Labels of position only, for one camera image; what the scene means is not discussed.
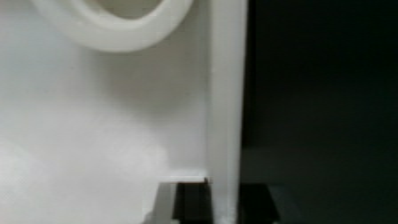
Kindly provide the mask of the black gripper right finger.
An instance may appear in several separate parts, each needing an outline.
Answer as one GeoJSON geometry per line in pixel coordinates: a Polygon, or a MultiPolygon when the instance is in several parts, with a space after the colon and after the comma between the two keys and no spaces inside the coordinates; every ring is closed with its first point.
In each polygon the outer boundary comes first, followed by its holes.
{"type": "Polygon", "coordinates": [[[265,184],[240,185],[240,224],[275,224],[279,212],[265,184]]]}

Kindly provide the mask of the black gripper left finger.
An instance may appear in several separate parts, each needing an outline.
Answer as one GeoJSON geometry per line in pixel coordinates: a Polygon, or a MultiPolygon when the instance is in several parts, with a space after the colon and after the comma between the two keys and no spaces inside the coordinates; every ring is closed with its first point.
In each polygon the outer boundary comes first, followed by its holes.
{"type": "Polygon", "coordinates": [[[211,192],[206,182],[160,184],[154,224],[213,224],[211,192]]]}

